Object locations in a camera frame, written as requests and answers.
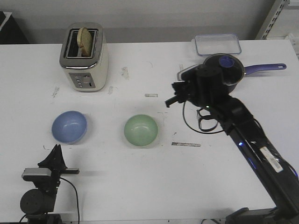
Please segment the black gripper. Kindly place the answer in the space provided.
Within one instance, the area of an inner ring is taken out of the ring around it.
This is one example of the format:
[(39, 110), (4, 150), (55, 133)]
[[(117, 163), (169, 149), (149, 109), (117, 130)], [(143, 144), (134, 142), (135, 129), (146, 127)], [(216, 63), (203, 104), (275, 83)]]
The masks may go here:
[(61, 175), (79, 174), (79, 168), (66, 167), (59, 144), (56, 144), (50, 154), (38, 163), (38, 168), (43, 169), (43, 176), (38, 177), (37, 188), (47, 194), (57, 193)]
[(174, 96), (165, 101), (169, 108), (174, 103), (191, 102), (194, 105), (203, 105), (202, 94), (199, 92), (198, 74), (203, 66), (191, 66), (178, 73), (178, 81), (172, 84)]

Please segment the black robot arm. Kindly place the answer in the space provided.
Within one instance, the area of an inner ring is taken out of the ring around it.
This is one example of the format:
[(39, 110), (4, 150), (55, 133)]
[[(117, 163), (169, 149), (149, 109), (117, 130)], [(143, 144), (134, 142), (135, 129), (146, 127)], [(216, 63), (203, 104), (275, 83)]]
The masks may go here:
[(60, 214), (54, 214), (54, 207), (60, 181), (70, 181), (61, 175), (78, 175), (78, 168), (65, 164), (61, 145), (56, 144), (50, 154), (36, 168), (25, 168), (21, 177), (32, 182), (34, 189), (27, 191), (20, 200), (20, 209), (28, 224), (62, 224)]
[(191, 102), (208, 110), (231, 137), (275, 203), (272, 209), (241, 208), (228, 215), (227, 224), (296, 224), (299, 221), (299, 179), (266, 137), (246, 106), (230, 96), (242, 72), (194, 65), (178, 74), (174, 97), (165, 103)]

